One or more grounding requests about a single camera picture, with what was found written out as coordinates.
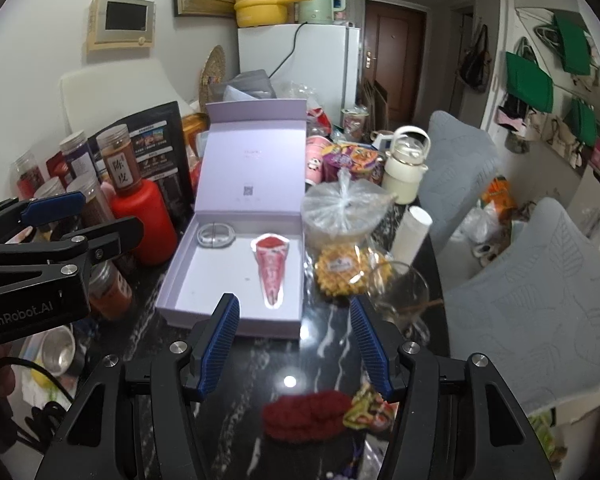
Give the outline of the green brown cereal packet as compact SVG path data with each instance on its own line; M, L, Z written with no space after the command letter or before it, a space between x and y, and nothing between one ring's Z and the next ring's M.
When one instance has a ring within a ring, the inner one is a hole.
M397 403L386 402L369 382L363 382L342 422L352 430L381 434L392 428L398 406Z

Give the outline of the far grey leaf cushion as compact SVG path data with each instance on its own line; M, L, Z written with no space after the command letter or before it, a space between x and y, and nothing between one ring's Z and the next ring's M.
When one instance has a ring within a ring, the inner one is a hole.
M419 185L418 199L432 218L429 236L434 252L442 252L498 174L500 162L489 133L443 110L431 114L428 136L428 171Z

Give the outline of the pink rose sachet packet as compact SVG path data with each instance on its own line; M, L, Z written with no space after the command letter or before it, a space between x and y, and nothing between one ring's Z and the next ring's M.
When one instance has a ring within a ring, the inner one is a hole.
M265 307L278 309L284 301L284 278L289 240L274 233L264 233L250 243L258 264L259 280Z

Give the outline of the wall intercom panel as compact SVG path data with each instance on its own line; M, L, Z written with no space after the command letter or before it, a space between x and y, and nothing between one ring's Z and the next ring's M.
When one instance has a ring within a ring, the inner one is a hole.
M86 50L151 48L155 42L155 3L150 0L92 0Z

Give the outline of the packaged waffle snack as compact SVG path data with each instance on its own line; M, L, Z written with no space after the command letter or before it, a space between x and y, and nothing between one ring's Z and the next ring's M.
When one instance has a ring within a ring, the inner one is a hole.
M365 294L368 278L386 257L368 246L331 244L326 246L314 266L314 278L327 297Z

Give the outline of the metal tin can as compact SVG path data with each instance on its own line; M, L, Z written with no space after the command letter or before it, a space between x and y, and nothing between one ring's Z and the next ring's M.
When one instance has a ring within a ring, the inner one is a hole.
M45 333L40 360L55 377L76 374L76 341L69 327L59 326Z

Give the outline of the purple instant noodle bowl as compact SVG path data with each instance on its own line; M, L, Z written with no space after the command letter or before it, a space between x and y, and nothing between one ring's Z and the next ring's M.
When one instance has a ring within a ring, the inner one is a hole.
M381 184L384 160L374 148L354 143L332 144L322 151L324 182L338 180L338 171L349 170L352 180L367 180Z

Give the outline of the red fuzzy soft object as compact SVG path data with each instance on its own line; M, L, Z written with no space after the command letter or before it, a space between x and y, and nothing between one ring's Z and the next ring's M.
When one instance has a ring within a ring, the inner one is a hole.
M263 408L263 431L288 443L329 440L343 433L343 417L351 404L350 396L336 390L281 396Z

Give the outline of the clear bag of food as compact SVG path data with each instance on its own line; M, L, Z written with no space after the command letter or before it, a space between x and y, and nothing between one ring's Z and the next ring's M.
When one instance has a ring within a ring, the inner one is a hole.
M347 168L340 168L336 181L314 185L302 198L306 246L319 250L331 244L361 243L395 201L396 194L369 180L354 180Z

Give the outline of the red plastic bottle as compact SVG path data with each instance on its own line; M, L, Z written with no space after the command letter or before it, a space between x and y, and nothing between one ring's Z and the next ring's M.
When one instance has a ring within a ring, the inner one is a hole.
M136 217L143 223L143 238L134 249L141 263L155 266L173 256L178 236L155 182L140 180L132 192L116 194L110 200L110 208L117 219Z

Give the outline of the metal spoon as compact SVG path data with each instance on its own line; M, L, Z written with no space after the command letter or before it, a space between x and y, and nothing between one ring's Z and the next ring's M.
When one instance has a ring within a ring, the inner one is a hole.
M436 300L429 300L426 302L422 302L421 304L415 304L414 306L406 307L399 311L399 314L402 316L407 315L421 315L422 312L425 312L428 309L441 307L444 305L444 300L442 298L438 298Z

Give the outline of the near grey leaf cushion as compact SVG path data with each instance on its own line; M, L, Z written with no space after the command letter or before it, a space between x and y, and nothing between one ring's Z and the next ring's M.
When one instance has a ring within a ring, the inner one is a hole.
M600 251L557 200L444 310L452 358L485 354L526 413L600 390Z

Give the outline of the glass mug with cartoon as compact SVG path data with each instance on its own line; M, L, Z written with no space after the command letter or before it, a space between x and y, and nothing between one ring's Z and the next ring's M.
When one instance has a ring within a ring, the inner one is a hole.
M368 278L367 296L382 318L394 324L406 339L422 346L429 344L430 333L422 314L399 314L406 307L430 300L428 284L417 270L399 261L381 263Z

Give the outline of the white refrigerator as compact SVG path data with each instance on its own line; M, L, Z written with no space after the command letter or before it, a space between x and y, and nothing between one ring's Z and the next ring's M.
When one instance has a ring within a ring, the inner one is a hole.
M321 24L283 24L238 30L239 68L264 70L275 91L303 84L316 93L334 125L355 104L358 85L356 27Z

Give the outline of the purple satin pouch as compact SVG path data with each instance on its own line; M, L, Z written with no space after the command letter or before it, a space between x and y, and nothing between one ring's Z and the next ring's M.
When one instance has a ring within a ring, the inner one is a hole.
M356 480L363 463L364 444L352 443L351 453L334 470L327 471L324 474L324 480Z

